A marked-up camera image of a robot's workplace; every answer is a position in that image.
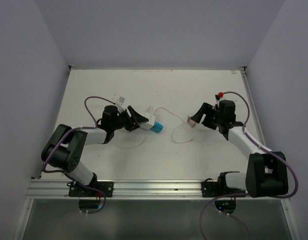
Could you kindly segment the white cube power socket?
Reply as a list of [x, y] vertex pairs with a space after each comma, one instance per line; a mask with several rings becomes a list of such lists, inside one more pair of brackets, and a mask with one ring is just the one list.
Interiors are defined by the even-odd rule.
[[148, 119], [147, 122], [145, 122], [142, 127], [146, 130], [150, 130], [154, 125], [155, 125], [155, 122], [156, 122], [156, 116], [151, 114], [151, 113], [148, 113], [146, 112], [145, 115], [144, 115], [145, 118]]

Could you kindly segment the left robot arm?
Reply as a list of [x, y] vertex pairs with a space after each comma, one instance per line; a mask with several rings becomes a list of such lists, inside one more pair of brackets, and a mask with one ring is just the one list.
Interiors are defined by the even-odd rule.
[[42, 150], [42, 171], [63, 173], [79, 185], [81, 192], [86, 196], [93, 196], [100, 189], [96, 174], [81, 162], [84, 147], [108, 144], [115, 131], [125, 129], [131, 132], [149, 121], [148, 117], [139, 114], [130, 105], [123, 110], [117, 105], [107, 105], [95, 126], [72, 128], [60, 124]]

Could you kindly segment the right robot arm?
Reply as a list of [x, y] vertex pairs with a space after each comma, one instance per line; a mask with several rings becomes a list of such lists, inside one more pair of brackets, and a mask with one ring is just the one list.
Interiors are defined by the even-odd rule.
[[254, 137], [247, 136], [244, 124], [236, 120], [236, 105], [232, 100], [219, 100], [216, 105], [204, 102], [197, 113], [189, 117], [188, 123], [218, 130], [247, 158], [246, 172], [225, 171], [219, 174], [216, 189], [221, 196], [248, 193], [257, 198], [287, 194], [287, 167], [277, 159], [284, 159], [284, 154], [272, 152]]

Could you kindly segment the blue adapter plug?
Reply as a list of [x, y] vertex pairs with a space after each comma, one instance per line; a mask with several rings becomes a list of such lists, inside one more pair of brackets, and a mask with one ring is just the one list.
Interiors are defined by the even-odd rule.
[[150, 130], [154, 133], [160, 133], [164, 129], [164, 126], [159, 122], [155, 122], [154, 125], [150, 128]]

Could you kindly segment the white adapter plug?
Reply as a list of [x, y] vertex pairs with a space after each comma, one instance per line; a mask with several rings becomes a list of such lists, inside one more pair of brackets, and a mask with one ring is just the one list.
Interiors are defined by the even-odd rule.
[[152, 106], [149, 106], [149, 107], [146, 109], [146, 112], [147, 112], [148, 114], [155, 115], [155, 109], [154, 109]]

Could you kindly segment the pink brown charger plug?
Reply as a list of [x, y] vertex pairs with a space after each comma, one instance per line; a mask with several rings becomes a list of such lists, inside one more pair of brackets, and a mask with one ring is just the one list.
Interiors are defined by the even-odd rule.
[[191, 118], [188, 118], [187, 123], [191, 128], [194, 128], [196, 126], [196, 122], [192, 120]]

